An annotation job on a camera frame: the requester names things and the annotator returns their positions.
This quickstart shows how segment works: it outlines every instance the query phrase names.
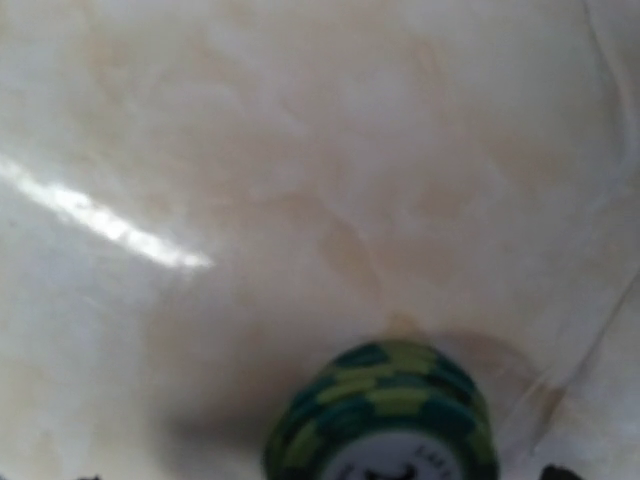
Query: green and yellow poker chip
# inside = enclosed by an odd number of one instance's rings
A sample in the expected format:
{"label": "green and yellow poker chip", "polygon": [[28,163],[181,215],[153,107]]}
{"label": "green and yellow poker chip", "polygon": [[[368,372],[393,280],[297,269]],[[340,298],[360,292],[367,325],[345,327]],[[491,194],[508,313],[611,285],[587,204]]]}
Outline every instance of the green and yellow poker chip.
{"label": "green and yellow poker chip", "polygon": [[485,401],[425,345],[350,350],[292,400],[263,463],[268,480],[497,480]]}

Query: dark object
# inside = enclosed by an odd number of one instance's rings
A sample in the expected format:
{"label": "dark object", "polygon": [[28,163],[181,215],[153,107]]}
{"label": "dark object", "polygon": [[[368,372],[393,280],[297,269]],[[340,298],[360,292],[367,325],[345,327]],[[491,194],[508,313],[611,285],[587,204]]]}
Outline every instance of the dark object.
{"label": "dark object", "polygon": [[540,480],[582,480],[570,470],[549,465],[542,471]]}

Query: marble pattern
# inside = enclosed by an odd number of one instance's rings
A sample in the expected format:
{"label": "marble pattern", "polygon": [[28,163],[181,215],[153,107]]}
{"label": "marble pattern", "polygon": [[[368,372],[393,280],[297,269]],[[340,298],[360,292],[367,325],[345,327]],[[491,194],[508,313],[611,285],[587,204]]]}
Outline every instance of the marble pattern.
{"label": "marble pattern", "polygon": [[640,468],[636,0],[0,0],[0,472],[259,478],[424,338],[505,480]]}

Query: black logo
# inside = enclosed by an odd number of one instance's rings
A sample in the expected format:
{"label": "black logo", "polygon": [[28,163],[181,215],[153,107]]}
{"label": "black logo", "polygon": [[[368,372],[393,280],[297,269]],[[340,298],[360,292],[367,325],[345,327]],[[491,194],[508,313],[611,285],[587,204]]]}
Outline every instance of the black logo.
{"label": "black logo", "polygon": [[364,478],[366,480],[414,480],[417,475],[418,470],[410,463],[408,463],[405,467],[404,473],[397,477],[391,475],[382,475],[377,472],[372,472],[371,470],[365,470],[364,472]]}

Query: white label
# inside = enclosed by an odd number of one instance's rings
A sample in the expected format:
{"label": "white label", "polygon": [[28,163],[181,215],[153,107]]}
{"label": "white label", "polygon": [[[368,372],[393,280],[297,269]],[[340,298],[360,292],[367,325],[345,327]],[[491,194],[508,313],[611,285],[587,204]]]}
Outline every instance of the white label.
{"label": "white label", "polygon": [[444,443],[417,432],[385,432],[348,444],[320,480],[462,480],[462,467]]}

